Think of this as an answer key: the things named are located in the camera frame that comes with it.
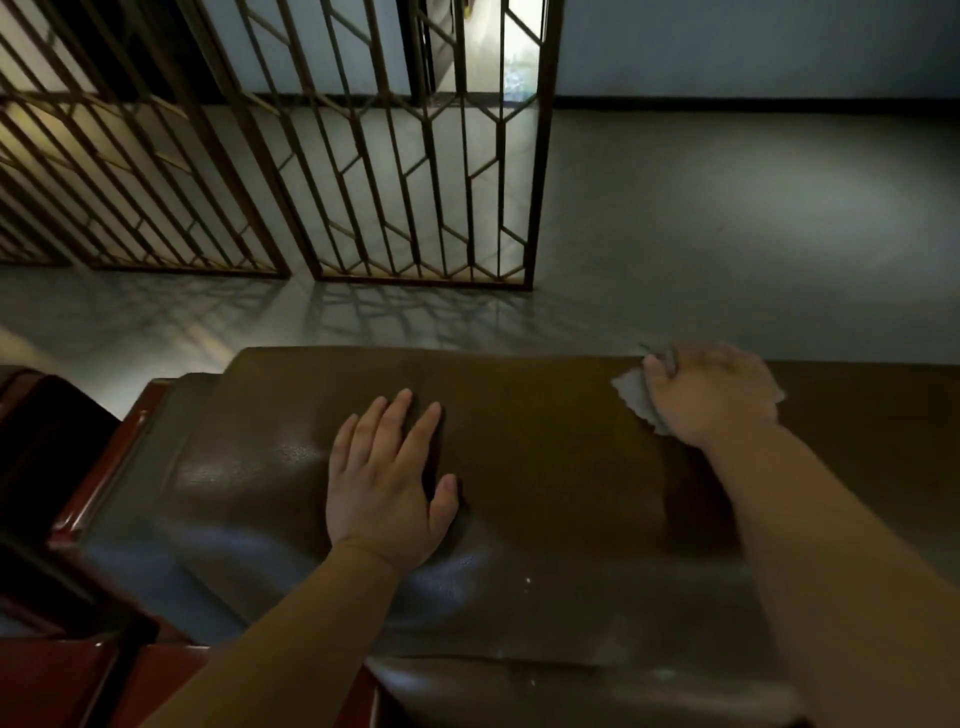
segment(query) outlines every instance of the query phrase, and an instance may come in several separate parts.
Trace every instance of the metal security gate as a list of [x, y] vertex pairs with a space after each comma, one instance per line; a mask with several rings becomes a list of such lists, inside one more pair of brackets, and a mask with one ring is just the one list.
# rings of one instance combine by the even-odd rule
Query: metal security gate
[[[172, 99], [151, 89], [99, 0], [78, 0], [95, 39], [74, 35], [57, 0], [36, 0], [46, 28], [22, 0], [0, 0], [59, 83], [36, 73], [3, 31], [19, 79], [0, 74], [0, 239], [12, 228], [29, 234], [15, 235], [20, 247], [4, 242], [0, 262], [25, 262], [26, 248], [36, 262], [63, 264], [51, 255], [55, 239], [94, 268], [284, 277], [282, 249], [314, 279], [531, 288], [562, 2], [550, 0], [537, 26], [509, 0], [490, 0], [500, 17], [499, 92], [482, 94], [468, 88], [461, 3], [450, 33], [420, 0], [397, 3], [414, 72], [395, 90], [381, 33], [384, 3], [395, 1], [338, 9], [309, 0], [316, 22], [305, 22], [306, 2], [176, 0], [226, 102], [218, 107], [201, 105], [190, 69], [152, 22], [153, 0], [124, 7]], [[238, 23], [224, 25], [226, 5]], [[504, 37], [517, 29], [540, 59], [536, 92], [520, 99], [504, 86]], [[252, 52], [238, 57], [240, 34]], [[319, 61], [318, 36], [329, 49]], [[431, 97], [425, 87], [428, 37], [453, 48], [454, 93]], [[92, 40], [116, 58], [132, 102], [98, 70]], [[370, 87], [358, 76], [364, 63]]]
[[[157, 49], [179, 104], [158, 97], [98, 4], [78, 2], [97, 34], [83, 42], [53, 0], [0, 0], [0, 218], [29, 222], [34, 245], [49, 255], [55, 239], [91, 268], [288, 276], [185, 70]], [[94, 46], [109, 50], [134, 102], [117, 98]]]

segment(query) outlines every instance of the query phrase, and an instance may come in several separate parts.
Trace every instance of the leather upholstery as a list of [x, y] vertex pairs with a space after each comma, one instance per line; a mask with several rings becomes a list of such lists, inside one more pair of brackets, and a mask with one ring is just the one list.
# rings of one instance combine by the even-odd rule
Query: leather upholstery
[[204, 644], [236, 637], [243, 623], [178, 562], [158, 538], [152, 514], [217, 379], [190, 374], [174, 383], [109, 483], [77, 554], [110, 588]]
[[722, 674], [507, 660], [368, 660], [380, 684], [426, 728], [786, 728], [801, 714], [784, 684]]
[[[707, 701], [722, 684], [749, 695], [757, 715], [780, 708], [786, 724], [797, 716], [795, 696], [784, 698], [729, 503], [699, 453], [653, 435], [610, 385], [637, 363], [247, 350], [211, 395], [158, 526], [230, 609], [257, 619], [328, 550], [323, 500], [336, 429], [376, 395], [411, 386], [421, 404], [446, 407], [438, 472], [461, 476], [464, 506], [438, 554], [401, 586], [374, 657], [595, 667], [585, 684], [621, 687], [669, 673]], [[960, 370], [800, 362], [774, 370], [790, 395], [784, 422], [956, 578]], [[412, 676], [415, 664], [423, 662], [410, 662]], [[498, 668], [501, 682], [503, 669], [513, 668]], [[637, 701], [625, 698], [633, 719], [651, 715], [647, 698]]]

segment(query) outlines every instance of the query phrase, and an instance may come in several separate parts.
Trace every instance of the baseboard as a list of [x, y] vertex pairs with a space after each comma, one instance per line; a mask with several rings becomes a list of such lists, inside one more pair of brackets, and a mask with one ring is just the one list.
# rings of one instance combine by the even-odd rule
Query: baseboard
[[960, 116], [960, 99], [711, 99], [681, 96], [567, 96], [558, 94], [554, 98], [554, 109]]

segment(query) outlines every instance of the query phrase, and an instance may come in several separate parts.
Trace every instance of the white wall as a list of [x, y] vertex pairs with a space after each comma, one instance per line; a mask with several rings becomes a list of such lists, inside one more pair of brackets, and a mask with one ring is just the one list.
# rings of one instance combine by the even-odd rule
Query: white wall
[[960, 0], [566, 0], [557, 93], [960, 97]]
[[[240, 79], [240, 85], [247, 91], [268, 91], [269, 87], [253, 54], [252, 45], [234, 0], [204, 0], [204, 4], [220, 35], [221, 42], [227, 49], [227, 55]], [[289, 4], [314, 85], [323, 93], [343, 93], [344, 88], [337, 72], [333, 46], [324, 23], [320, 0], [289, 0]], [[399, 20], [396, 15], [396, 0], [375, 0], [375, 5], [390, 88], [396, 93], [410, 93], [410, 81], [403, 56], [403, 37], [400, 34]], [[274, 0], [249, 0], [248, 6], [264, 16], [278, 30], [283, 31], [283, 21]], [[333, 6], [364, 33], [369, 34], [363, 0], [336, 0]], [[301, 93], [297, 71], [286, 46], [255, 23], [253, 26], [277, 90], [280, 93]], [[375, 93], [376, 80], [373, 76], [370, 50], [337, 21], [334, 21], [334, 27], [344, 68], [347, 70], [350, 91]]]

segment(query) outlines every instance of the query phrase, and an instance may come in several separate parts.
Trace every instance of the gray floor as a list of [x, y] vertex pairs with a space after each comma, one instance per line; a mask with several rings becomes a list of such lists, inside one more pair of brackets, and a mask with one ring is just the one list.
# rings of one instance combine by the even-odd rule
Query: gray floor
[[[523, 147], [522, 154], [532, 154]], [[0, 360], [122, 414], [248, 346], [632, 352], [960, 364], [960, 125], [558, 112], [533, 295], [0, 270]]]

